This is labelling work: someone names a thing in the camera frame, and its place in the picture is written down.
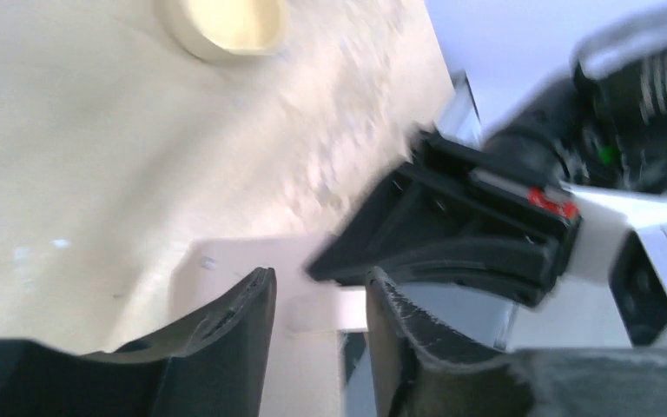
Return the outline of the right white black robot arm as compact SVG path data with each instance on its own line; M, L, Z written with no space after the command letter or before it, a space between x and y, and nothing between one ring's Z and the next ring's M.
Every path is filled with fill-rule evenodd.
M436 130L307 265L316 281L452 282L538 305L566 270L582 216L567 184L667 189L667 6L585 38L478 147Z

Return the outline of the beige card holder wallet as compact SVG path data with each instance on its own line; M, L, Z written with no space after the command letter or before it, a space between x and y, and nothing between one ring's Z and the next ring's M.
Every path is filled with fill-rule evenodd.
M345 413L339 333L365 330L361 287L315 282L304 268L329 233L196 243L171 276L169 316L219 298L257 267L277 276L274 326L260 414L337 417Z

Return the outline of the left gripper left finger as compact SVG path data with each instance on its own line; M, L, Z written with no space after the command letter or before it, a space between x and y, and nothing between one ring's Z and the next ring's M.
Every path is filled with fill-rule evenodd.
M112 353L0 340L0 416L256 416L277 282L256 268L227 293Z

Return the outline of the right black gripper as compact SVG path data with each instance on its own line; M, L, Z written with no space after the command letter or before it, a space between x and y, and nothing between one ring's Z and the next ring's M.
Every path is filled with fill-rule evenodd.
M581 215L560 181L568 152L541 129L502 129L481 149L419 131L413 162L385 176L308 265L316 281L454 283L537 306L571 257Z

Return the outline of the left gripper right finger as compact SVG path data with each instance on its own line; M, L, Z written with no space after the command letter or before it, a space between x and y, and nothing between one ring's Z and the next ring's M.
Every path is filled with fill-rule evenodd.
M380 416L667 416L667 348L504 353L366 278L368 345Z

